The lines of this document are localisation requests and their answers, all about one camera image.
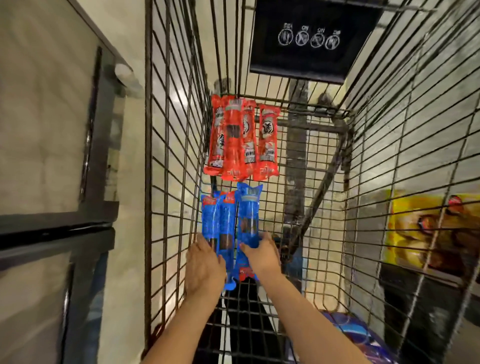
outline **shopping cart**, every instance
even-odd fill
[[[319,310],[360,319],[400,363],[444,362],[475,311],[479,2],[330,1],[382,9],[343,85],[250,73],[253,0],[147,0],[146,350],[184,297],[200,195],[235,188],[203,174],[212,92],[282,110],[259,230]],[[254,281],[217,312],[210,358],[299,360]]]

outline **forearm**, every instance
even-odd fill
[[[318,312],[285,276],[274,274],[259,279],[303,363],[369,363],[361,351]]]
[[[218,297],[198,294],[187,297],[143,364],[191,364],[198,340]]]

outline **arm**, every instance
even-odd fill
[[[257,249],[243,244],[241,249],[272,300],[303,363],[370,363],[281,273],[278,250],[270,234],[264,235]]]
[[[143,364],[191,364],[200,335],[222,293],[227,276],[225,260],[217,258],[205,238],[187,253],[187,295],[172,321],[148,352]]]

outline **human hand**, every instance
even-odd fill
[[[185,289],[187,297],[205,295],[218,301],[225,285],[227,270],[225,260],[217,257],[202,234],[196,234],[195,242],[187,252]]]
[[[250,267],[260,282],[268,276],[281,274],[280,254],[270,233],[264,232],[258,248],[241,243],[240,249],[247,256]]]

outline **red snack package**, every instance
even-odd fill
[[[260,105],[260,133],[258,137],[258,159],[253,179],[263,181],[278,176],[277,165],[277,124],[280,115],[278,106]]]
[[[245,172],[245,155],[242,151],[243,99],[230,97],[225,103],[225,162],[222,179],[241,181]]]
[[[219,95],[212,95],[213,122],[210,133],[210,148],[208,149],[208,162],[204,173],[210,176],[222,174],[224,163],[224,105]]]
[[[243,142],[242,151],[245,160],[243,169],[243,178],[247,178],[255,171],[257,164],[257,138],[255,136],[255,107],[253,100],[244,100],[243,102]]]

